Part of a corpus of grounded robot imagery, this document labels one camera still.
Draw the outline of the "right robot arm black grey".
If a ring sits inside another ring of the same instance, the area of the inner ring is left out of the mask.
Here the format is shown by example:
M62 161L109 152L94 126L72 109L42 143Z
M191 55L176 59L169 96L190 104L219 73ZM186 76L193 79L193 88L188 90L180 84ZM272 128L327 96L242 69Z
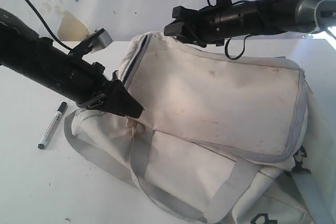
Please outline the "right robot arm black grey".
M335 0L215 0L199 10L173 8L164 35L200 47L228 47L234 37L320 33L335 26Z

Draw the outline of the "left robot arm black grey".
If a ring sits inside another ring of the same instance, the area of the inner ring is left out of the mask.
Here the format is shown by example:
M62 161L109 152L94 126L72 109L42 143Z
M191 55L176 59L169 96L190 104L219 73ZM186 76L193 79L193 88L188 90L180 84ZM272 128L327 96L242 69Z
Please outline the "left robot arm black grey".
M80 108L139 118L143 106L117 75L109 80L102 64L83 60L104 32L100 29L89 35L66 54L53 46L52 39L40 37L1 9L1 65L69 98Z

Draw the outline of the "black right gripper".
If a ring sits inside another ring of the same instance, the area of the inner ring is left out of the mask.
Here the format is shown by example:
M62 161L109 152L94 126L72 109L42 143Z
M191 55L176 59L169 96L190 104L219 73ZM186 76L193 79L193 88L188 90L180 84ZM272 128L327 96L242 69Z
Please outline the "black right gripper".
M165 36L183 37L183 42L206 47L223 40L260 33L260 14L255 1L239 1L228 8L183 6L172 10L174 22L164 27Z

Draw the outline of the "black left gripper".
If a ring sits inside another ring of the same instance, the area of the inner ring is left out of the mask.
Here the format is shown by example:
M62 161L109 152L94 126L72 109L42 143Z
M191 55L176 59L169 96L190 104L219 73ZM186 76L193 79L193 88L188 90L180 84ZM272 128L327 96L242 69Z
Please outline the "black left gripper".
M34 81L51 89L81 108L109 112L138 119L144 107L128 93L118 78L118 70L109 81L105 67L88 63L81 55L66 54L46 37L35 42Z

